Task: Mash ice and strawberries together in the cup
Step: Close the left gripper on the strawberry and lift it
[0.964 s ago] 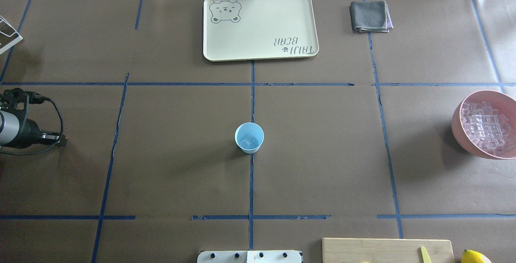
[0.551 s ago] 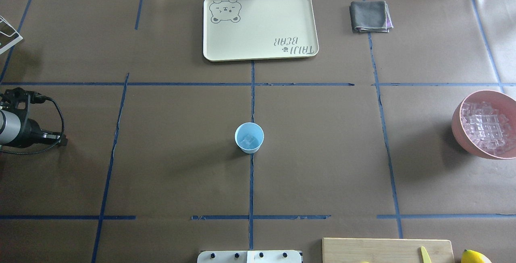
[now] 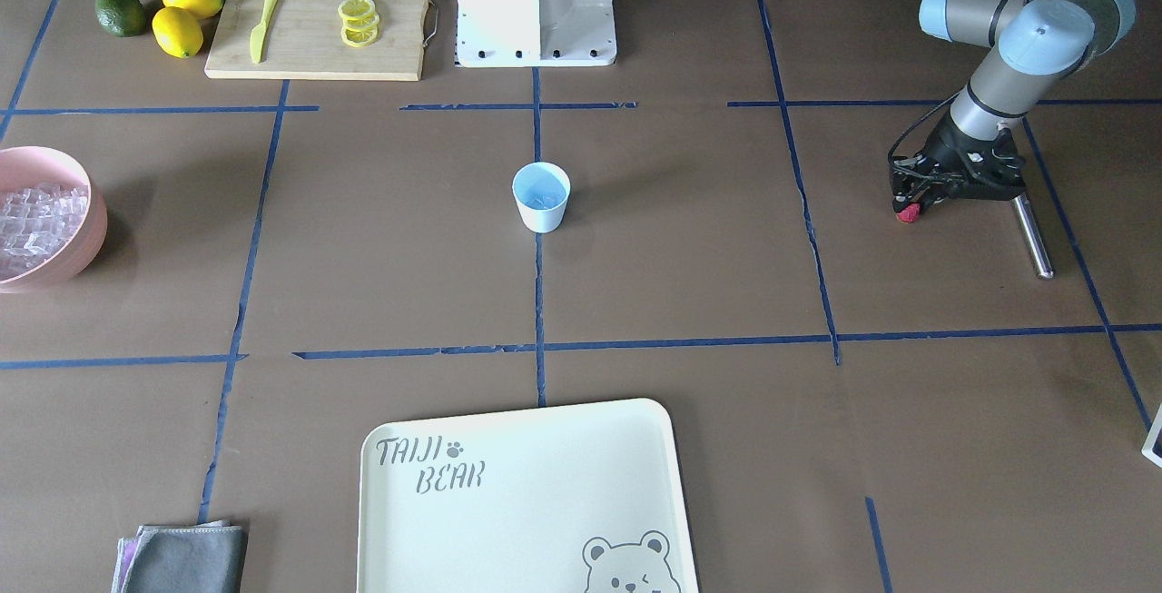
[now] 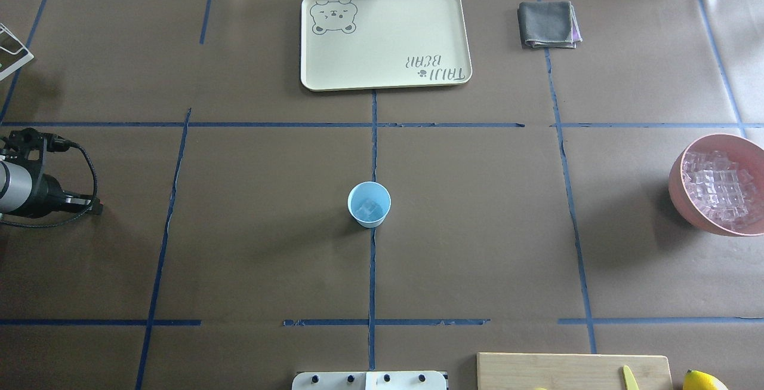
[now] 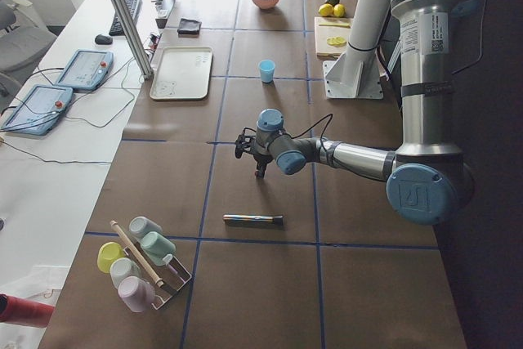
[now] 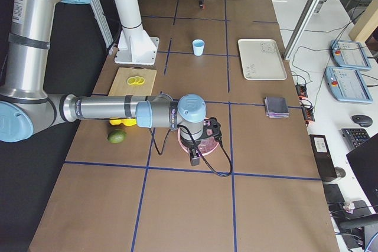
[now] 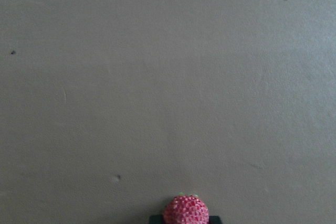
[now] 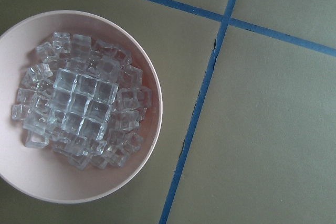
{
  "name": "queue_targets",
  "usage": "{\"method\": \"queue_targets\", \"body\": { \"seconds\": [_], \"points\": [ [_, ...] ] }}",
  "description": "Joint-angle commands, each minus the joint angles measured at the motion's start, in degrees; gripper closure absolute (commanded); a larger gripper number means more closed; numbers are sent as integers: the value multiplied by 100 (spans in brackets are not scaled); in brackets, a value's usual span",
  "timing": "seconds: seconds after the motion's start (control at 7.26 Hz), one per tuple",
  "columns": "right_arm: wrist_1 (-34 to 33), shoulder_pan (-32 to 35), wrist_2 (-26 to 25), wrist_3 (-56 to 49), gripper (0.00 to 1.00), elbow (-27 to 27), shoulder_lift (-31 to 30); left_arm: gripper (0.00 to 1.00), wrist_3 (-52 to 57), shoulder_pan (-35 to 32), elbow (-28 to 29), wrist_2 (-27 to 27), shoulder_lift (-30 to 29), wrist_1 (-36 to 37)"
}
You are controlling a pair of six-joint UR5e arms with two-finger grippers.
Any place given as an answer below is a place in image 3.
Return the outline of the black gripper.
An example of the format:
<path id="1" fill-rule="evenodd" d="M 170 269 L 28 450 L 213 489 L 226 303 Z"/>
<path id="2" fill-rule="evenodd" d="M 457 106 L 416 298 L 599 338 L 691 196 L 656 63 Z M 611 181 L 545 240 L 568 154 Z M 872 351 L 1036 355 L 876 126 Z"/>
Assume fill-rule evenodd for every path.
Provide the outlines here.
<path id="1" fill-rule="evenodd" d="M 981 141 L 964 134 L 951 113 L 938 121 L 921 149 L 924 178 L 891 178 L 892 208 L 921 203 L 926 213 L 951 199 L 1009 201 L 1025 194 L 1025 160 L 1007 126 L 995 126 L 994 137 Z"/>

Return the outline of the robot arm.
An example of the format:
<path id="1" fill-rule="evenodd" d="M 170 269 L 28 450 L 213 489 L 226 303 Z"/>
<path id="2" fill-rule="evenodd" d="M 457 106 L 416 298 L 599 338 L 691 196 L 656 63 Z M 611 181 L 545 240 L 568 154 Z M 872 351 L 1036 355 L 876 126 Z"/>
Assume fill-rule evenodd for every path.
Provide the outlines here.
<path id="1" fill-rule="evenodd" d="M 913 155 L 888 155 L 894 212 L 911 223 L 951 199 L 1026 191 L 1013 130 L 1055 84 L 1109 53 L 1136 24 L 1134 0 L 921 0 L 921 31 L 985 58 Z"/>

